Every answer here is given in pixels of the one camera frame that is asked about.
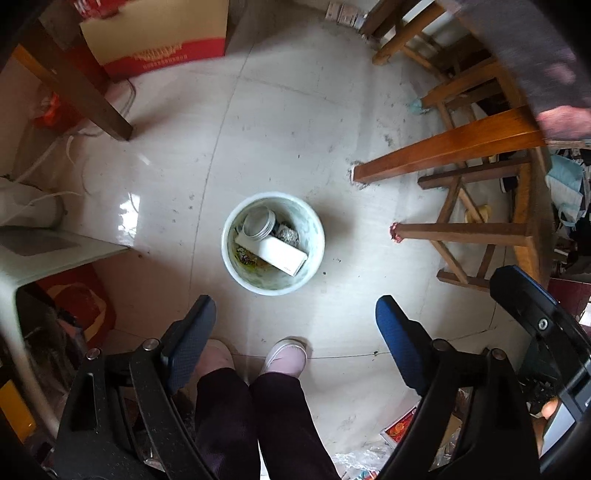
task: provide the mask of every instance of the person's hand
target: person's hand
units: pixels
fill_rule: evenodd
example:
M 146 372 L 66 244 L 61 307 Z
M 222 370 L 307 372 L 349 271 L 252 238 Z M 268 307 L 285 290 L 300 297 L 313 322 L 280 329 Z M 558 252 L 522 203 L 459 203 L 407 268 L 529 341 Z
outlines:
M 546 402 L 542 407 L 542 416 L 539 419 L 531 419 L 534 426 L 535 444 L 538 447 L 538 456 L 542 454 L 542 446 L 544 445 L 544 429 L 548 420 L 558 408 L 558 397 L 554 397 L 552 400 Z

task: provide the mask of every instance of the white box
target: white box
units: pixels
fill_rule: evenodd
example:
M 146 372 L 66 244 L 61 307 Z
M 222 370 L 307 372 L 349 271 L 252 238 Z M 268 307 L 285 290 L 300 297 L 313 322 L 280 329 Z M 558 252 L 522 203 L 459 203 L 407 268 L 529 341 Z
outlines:
M 308 255 L 303 251 L 283 243 L 272 235 L 262 240 L 251 240 L 244 232 L 240 232 L 235 242 L 292 277 L 308 259 Z

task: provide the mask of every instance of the person's leg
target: person's leg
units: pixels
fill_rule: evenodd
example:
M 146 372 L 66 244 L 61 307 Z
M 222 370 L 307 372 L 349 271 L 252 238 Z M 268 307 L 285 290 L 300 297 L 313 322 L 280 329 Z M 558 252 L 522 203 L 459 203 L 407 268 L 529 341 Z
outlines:
M 338 480 L 316 432 L 298 377 L 306 350 L 293 340 L 273 347 L 251 385 L 261 453 L 272 480 Z
M 196 372 L 195 444 L 201 457 L 219 480 L 259 480 L 252 397 L 227 347 L 208 341 Z

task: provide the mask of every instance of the metal bolt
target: metal bolt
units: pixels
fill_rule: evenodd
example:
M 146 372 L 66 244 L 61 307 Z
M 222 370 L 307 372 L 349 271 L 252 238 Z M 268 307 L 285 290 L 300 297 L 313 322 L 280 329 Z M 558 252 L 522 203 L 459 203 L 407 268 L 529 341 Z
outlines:
M 94 360 L 95 358 L 98 358 L 100 355 L 100 348 L 91 348 L 90 350 L 88 350 L 86 352 L 86 358 L 88 360 Z
M 501 350 L 500 348 L 493 348 L 491 350 L 491 355 L 493 358 L 497 359 L 497 360 L 504 360 L 507 358 L 507 354 Z
M 144 350 L 149 352 L 151 350 L 154 350 L 159 344 L 160 342 L 156 340 L 156 338 L 148 338 L 147 340 L 144 340 L 144 343 L 142 343 L 142 347 L 144 347 Z
M 443 338 L 436 338 L 435 340 L 433 340 L 431 345 L 438 352 L 445 352 L 452 349 L 452 346 L 449 344 L 449 342 L 447 340 L 444 340 Z

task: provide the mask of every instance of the dark purple pants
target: dark purple pants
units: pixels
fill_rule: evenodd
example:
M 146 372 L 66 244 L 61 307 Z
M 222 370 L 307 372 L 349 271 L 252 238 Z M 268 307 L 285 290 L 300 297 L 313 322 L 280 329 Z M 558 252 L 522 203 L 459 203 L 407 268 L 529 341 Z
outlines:
M 250 388 L 231 368 L 197 383 L 196 445 L 219 480 L 259 480 L 261 445 L 272 480 L 338 480 L 300 381 L 270 372 Z

